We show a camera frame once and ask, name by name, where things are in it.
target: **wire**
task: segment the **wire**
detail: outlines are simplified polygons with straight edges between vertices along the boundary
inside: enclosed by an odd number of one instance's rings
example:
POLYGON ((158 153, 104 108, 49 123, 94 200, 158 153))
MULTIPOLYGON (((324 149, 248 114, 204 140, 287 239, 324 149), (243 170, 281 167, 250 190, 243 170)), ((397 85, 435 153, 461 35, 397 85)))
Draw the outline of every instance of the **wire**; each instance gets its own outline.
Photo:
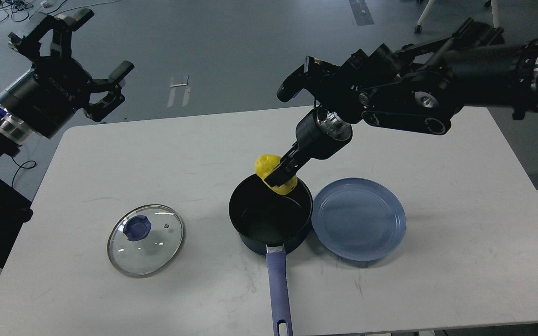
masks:
POLYGON ((18 175, 18 172, 21 169, 30 170, 30 169, 36 167, 36 161, 35 160, 28 160, 28 161, 24 162, 23 164, 18 164, 18 162, 16 162, 14 160, 14 158, 11 158, 11 159, 15 163, 15 165, 18 166, 17 170, 15 171, 15 174, 14 174, 13 178, 11 178, 11 187, 13 188, 14 187, 15 176, 18 175), (27 164, 27 163, 30 163, 30 162, 33 163, 32 166, 24 166, 24 164, 27 164))
POLYGON ((55 10, 53 10, 53 11, 51 11, 51 12, 48 12, 48 13, 46 13, 46 14, 49 15, 50 13, 53 13, 53 12, 58 11, 60 8, 62 8, 62 6, 63 6, 66 2, 68 2, 68 0, 64 0, 64 1, 62 1, 62 3, 59 4, 59 6, 57 6, 57 8, 56 8, 55 10))
POLYGON ((0 23, 6 21, 9 17, 15 22, 22 22, 29 19, 28 9, 33 8, 34 6, 27 2, 26 0, 0 0, 0 11, 6 13, 6 17, 0 20, 0 23), (19 11, 25 11, 26 17, 21 20, 14 19, 14 14, 19 11))
POLYGON ((107 1, 107 2, 99 2, 98 4, 92 4, 92 5, 87 5, 87 6, 74 7, 74 8, 66 9, 64 11, 60 11, 58 14, 66 13, 67 11, 73 11, 73 10, 79 9, 79 8, 93 7, 93 6, 99 6, 99 5, 105 5, 105 4, 114 4, 115 2, 120 2, 120 1, 121 0, 114 0, 114 1, 107 1))
POLYGON ((6 0, 6 4, 8 4, 9 6, 3 7, 2 5, 2 8, 11 9, 11 19, 14 22, 22 22, 22 21, 28 20, 30 18, 30 15, 28 14, 28 9, 31 9, 34 7, 30 2, 26 2, 25 0, 6 0), (24 19, 21 19, 21 20, 16 20, 14 19, 14 14, 19 11, 24 11, 26 13, 26 17, 24 17, 24 19))

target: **blue handle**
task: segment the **blue handle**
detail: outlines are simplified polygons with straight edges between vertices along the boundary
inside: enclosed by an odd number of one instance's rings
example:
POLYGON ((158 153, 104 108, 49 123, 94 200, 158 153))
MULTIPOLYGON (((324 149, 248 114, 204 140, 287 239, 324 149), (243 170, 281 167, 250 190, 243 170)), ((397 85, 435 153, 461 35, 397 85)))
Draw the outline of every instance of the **blue handle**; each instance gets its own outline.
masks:
POLYGON ((292 336, 292 316, 286 282, 286 252, 268 252, 267 270, 269 271, 269 291, 271 292, 271 314, 273 315, 273 336, 292 336), (285 323, 287 335, 279 334, 279 325, 285 323))

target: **blue bowl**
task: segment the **blue bowl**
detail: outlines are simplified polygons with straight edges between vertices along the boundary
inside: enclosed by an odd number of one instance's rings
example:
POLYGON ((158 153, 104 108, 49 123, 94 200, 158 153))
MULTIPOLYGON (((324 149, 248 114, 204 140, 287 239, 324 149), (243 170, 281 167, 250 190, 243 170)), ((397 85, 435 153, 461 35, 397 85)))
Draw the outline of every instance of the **blue bowl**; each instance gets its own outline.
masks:
POLYGON ((324 187, 314 199, 312 227, 327 249, 353 261, 375 261, 400 245, 406 215, 386 187, 346 178, 324 187))

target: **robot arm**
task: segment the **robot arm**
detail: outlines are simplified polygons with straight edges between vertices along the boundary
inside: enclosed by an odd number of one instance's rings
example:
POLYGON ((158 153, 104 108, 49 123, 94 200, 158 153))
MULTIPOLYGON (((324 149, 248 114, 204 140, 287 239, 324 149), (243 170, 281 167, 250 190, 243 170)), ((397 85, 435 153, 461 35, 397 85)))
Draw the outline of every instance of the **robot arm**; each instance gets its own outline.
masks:
POLYGON ((296 142, 265 178, 282 185, 310 159, 328 159, 352 140, 352 124, 446 134, 465 105, 512 106, 514 119, 538 112, 538 39, 504 45, 501 28, 468 19, 450 38, 371 55, 342 66, 307 57, 277 91, 287 102, 302 89, 320 102, 296 127, 296 142), (419 55, 433 53, 424 64, 419 55))

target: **black pot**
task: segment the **black pot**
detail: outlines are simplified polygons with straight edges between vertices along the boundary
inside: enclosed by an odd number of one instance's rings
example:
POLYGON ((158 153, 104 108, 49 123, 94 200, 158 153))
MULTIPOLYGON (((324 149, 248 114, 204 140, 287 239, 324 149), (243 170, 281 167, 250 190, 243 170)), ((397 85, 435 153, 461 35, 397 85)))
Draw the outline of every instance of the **black pot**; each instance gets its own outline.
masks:
POLYGON ((230 198, 230 219, 248 249, 265 255, 269 271, 273 333, 284 323, 292 335, 286 283, 286 254, 298 247, 311 228, 312 195, 300 179, 285 196, 271 191, 256 175, 243 180, 230 198))

